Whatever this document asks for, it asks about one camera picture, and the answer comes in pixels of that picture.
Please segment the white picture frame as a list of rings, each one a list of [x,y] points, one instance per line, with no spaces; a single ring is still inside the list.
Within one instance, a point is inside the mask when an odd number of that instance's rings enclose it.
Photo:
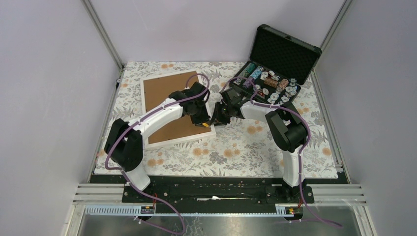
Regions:
[[[142,78],[141,102],[143,115],[151,114],[135,127],[142,132],[144,148],[160,148],[168,145],[211,138],[216,135],[214,126],[197,127],[182,113],[184,108],[168,96],[183,90],[195,82],[202,83],[198,69]]]

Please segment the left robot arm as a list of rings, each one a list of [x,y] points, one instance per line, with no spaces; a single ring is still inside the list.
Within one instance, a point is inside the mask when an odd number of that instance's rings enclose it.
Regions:
[[[117,164],[140,202],[152,197],[150,178],[141,162],[144,156],[144,141],[168,123],[190,116],[195,126],[208,126],[210,115],[205,97],[209,89],[195,82],[190,88],[171,93],[160,105],[131,121],[117,119],[111,126],[105,143],[107,158],[105,168],[110,170],[109,161]]]

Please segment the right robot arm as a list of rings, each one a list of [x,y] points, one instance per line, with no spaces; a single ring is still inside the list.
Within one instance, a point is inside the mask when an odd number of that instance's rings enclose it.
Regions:
[[[268,125],[272,139],[283,152],[282,189],[284,200],[293,203],[301,197],[300,185],[304,181],[301,154],[311,138],[307,122],[291,102],[281,106],[245,99],[233,88],[221,92],[222,99],[216,102],[210,124],[219,126],[231,122],[231,118],[254,119]]]

